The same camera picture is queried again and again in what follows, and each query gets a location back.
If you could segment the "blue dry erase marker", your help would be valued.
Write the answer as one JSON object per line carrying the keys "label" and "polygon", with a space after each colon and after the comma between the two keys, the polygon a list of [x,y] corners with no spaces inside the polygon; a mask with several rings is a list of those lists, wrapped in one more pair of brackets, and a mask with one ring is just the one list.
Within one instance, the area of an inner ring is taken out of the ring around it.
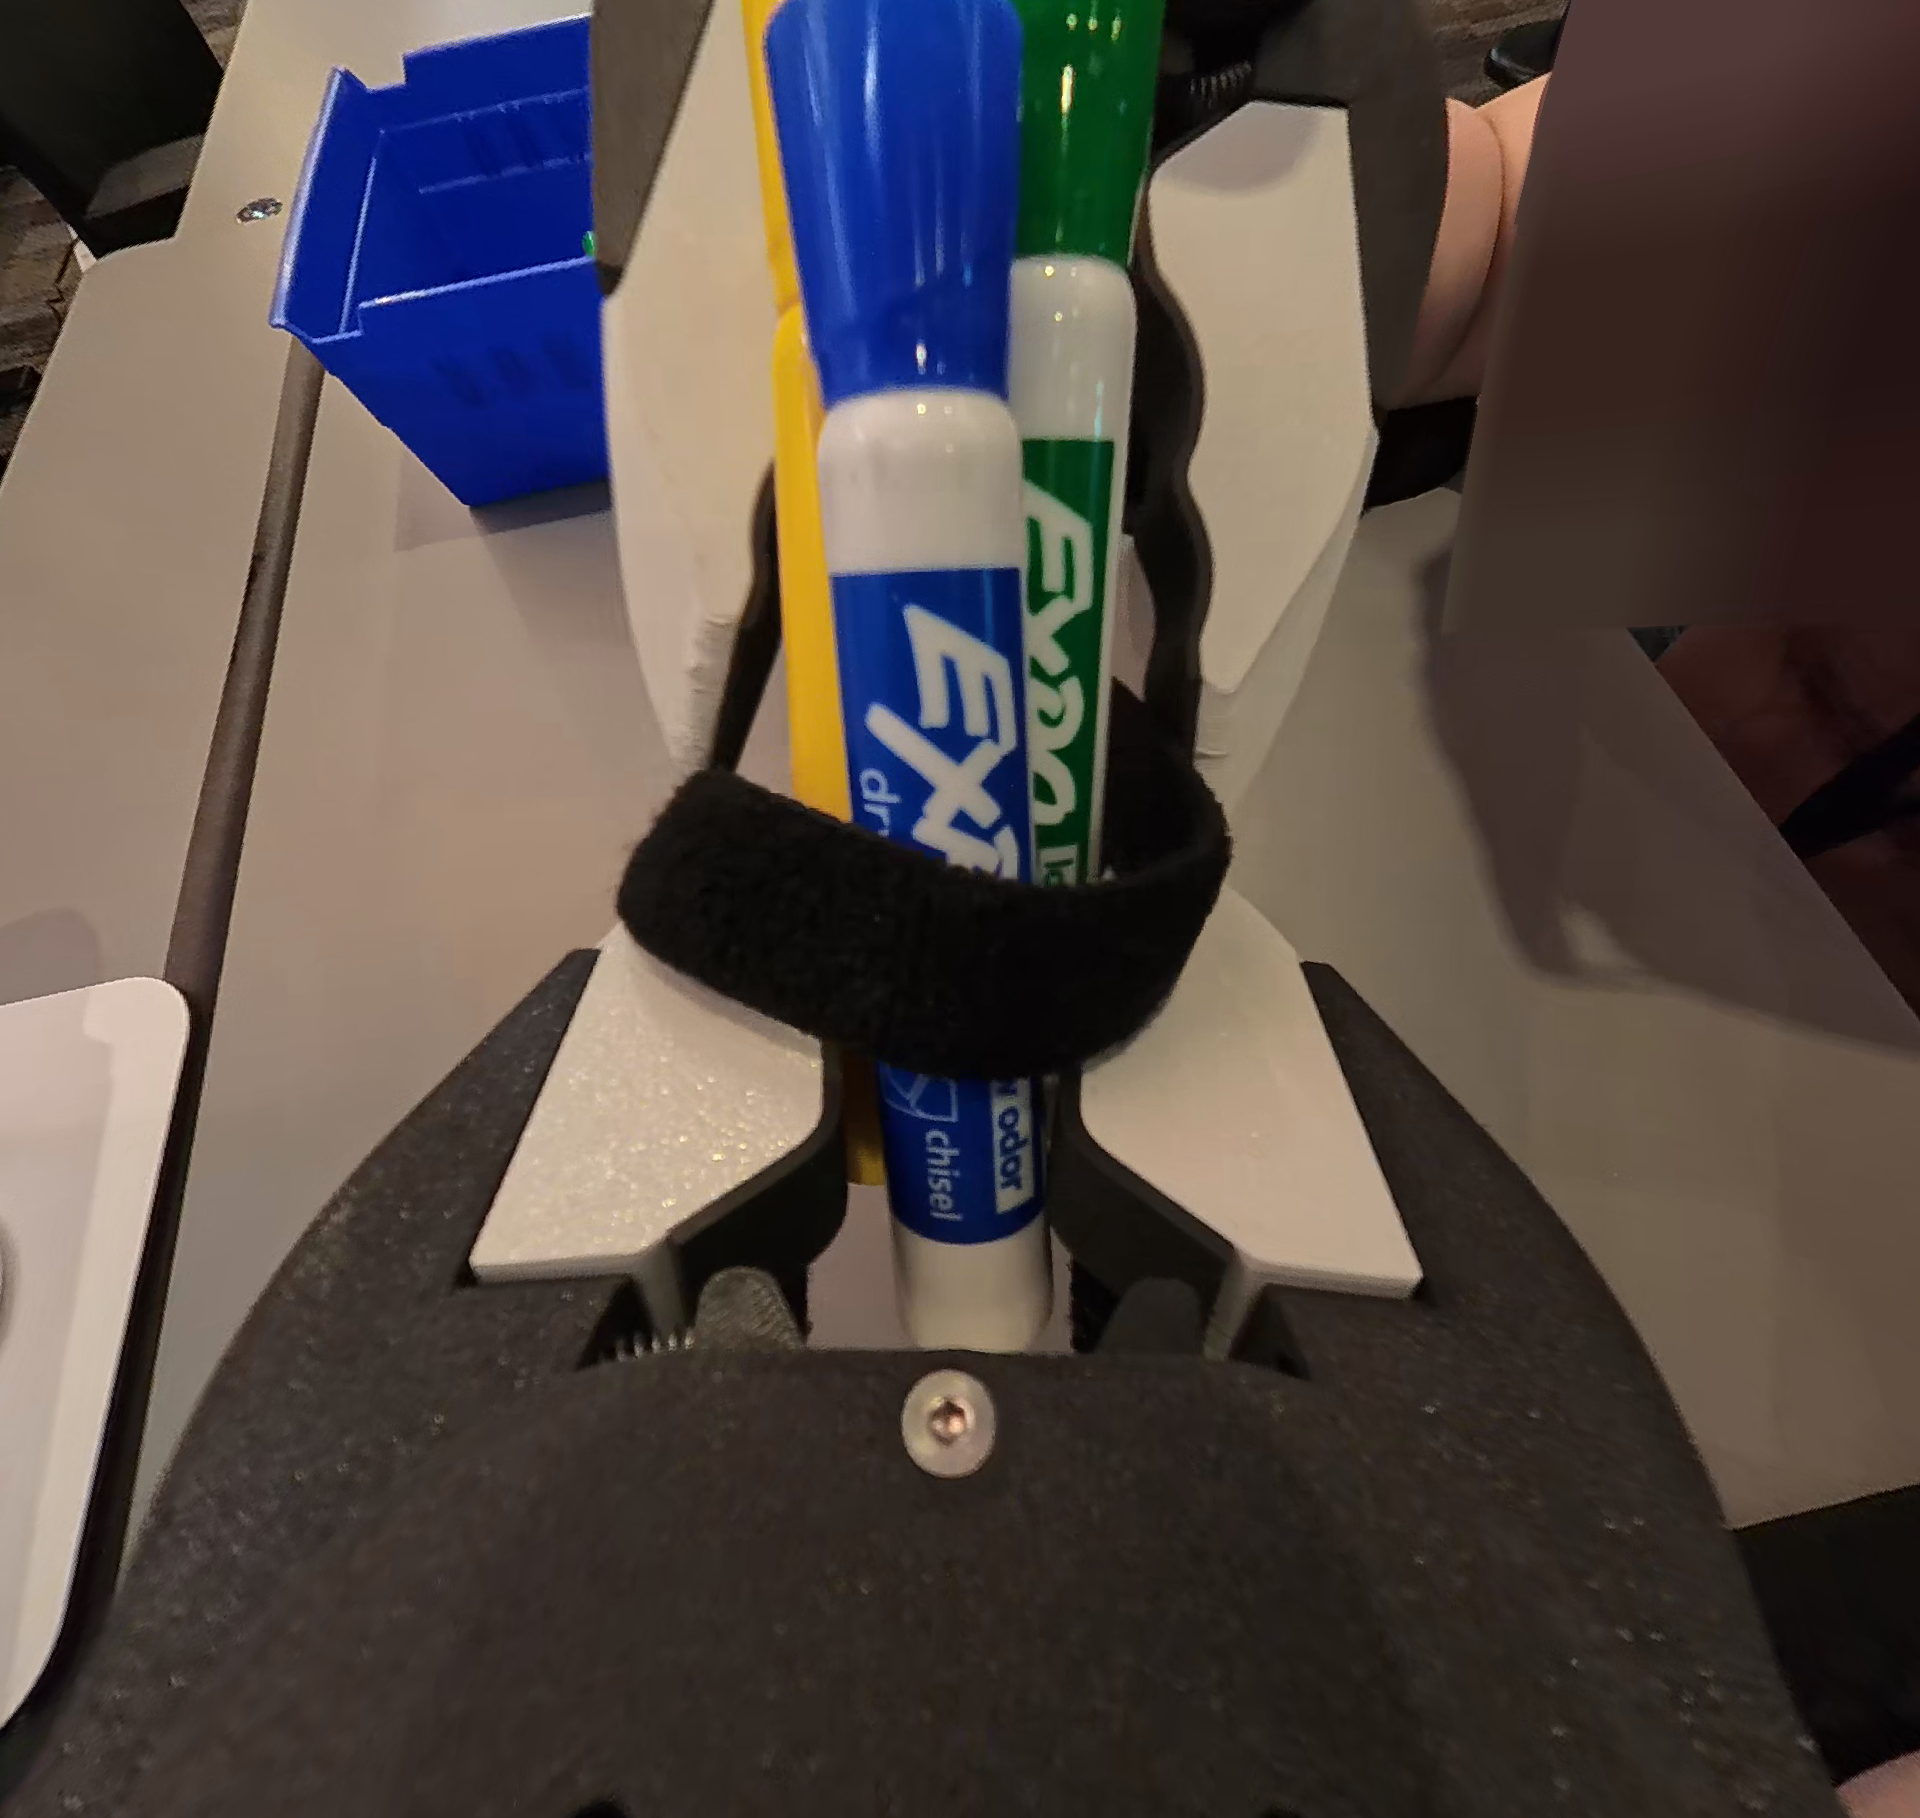
{"label": "blue dry erase marker", "polygon": [[1007,0],[783,0],[764,63],[852,822],[895,870],[868,1035],[900,1313],[928,1351],[1018,1352],[1051,1302],[1038,1050],[996,926],[1033,873],[1005,396],[1021,30]]}

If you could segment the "maroon shirt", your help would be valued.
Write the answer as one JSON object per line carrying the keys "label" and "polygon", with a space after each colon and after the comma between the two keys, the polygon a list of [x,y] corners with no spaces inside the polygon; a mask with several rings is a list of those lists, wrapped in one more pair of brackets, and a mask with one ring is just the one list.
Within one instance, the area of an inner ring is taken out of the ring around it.
{"label": "maroon shirt", "polygon": [[1657,671],[1800,860],[1915,860],[1918,630],[1691,627]]}

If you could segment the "yellow dry erase marker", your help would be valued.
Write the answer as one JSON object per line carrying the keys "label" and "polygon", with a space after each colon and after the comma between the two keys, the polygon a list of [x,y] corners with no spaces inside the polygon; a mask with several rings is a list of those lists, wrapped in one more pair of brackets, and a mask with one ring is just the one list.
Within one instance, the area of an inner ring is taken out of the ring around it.
{"label": "yellow dry erase marker", "polygon": [[852,821],[832,596],[821,538],[818,437],[824,408],[805,342],[803,302],[766,81],[764,35],[785,0],[740,0],[757,192],[776,329],[772,340],[773,511],[792,795]]}

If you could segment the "white mounting plate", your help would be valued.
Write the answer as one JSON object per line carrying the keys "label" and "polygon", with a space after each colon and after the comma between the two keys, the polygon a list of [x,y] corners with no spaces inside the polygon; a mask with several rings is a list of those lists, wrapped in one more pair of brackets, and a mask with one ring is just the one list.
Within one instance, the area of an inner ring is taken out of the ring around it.
{"label": "white mounting plate", "polygon": [[1,1010],[4,1720],[79,1587],[186,1042],[188,1006],[154,977]]}

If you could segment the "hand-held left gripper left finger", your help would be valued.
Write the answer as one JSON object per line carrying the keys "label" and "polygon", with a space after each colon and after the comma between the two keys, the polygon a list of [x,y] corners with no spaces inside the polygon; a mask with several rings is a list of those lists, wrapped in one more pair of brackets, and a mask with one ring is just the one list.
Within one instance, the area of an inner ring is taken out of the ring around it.
{"label": "hand-held left gripper left finger", "polygon": [[840,1092],[813,1039],[604,940],[469,1269],[482,1282],[805,1269],[845,1219]]}

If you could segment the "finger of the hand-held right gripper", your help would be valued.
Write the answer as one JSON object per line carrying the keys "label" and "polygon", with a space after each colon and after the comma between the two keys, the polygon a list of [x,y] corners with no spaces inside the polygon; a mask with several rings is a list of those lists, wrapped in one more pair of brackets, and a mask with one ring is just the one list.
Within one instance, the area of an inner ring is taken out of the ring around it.
{"label": "finger of the hand-held right gripper", "polygon": [[672,767],[708,763],[772,462],[773,290],[741,0],[712,0],[615,290],[601,305],[628,627]]}
{"label": "finger of the hand-held right gripper", "polygon": [[1246,103],[1158,162],[1135,294],[1123,669],[1201,773],[1255,773],[1377,445],[1345,112]]}

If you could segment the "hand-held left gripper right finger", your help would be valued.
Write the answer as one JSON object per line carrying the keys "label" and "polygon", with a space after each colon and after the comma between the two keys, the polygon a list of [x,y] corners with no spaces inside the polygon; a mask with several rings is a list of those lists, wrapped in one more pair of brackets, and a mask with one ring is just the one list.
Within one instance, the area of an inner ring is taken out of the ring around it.
{"label": "hand-held left gripper right finger", "polygon": [[1160,1010],[1062,1087],[1053,1230],[1103,1282],[1422,1281],[1301,960],[1248,901],[1215,901]]}

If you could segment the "blue plastic bin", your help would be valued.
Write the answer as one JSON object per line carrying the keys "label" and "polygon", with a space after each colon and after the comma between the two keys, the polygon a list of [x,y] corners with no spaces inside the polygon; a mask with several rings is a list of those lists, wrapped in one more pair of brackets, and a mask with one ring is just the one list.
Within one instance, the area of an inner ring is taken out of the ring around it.
{"label": "blue plastic bin", "polygon": [[346,68],[306,147],[269,307],[468,509],[604,481],[584,14]]}

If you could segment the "person's right forearm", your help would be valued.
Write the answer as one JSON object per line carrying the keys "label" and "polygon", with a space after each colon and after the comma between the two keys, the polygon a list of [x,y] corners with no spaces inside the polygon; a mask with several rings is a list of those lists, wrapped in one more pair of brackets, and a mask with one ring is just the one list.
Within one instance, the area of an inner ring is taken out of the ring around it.
{"label": "person's right forearm", "polygon": [[1397,407],[1475,396],[1514,254],[1531,135],[1550,76],[1445,105],[1447,182]]}

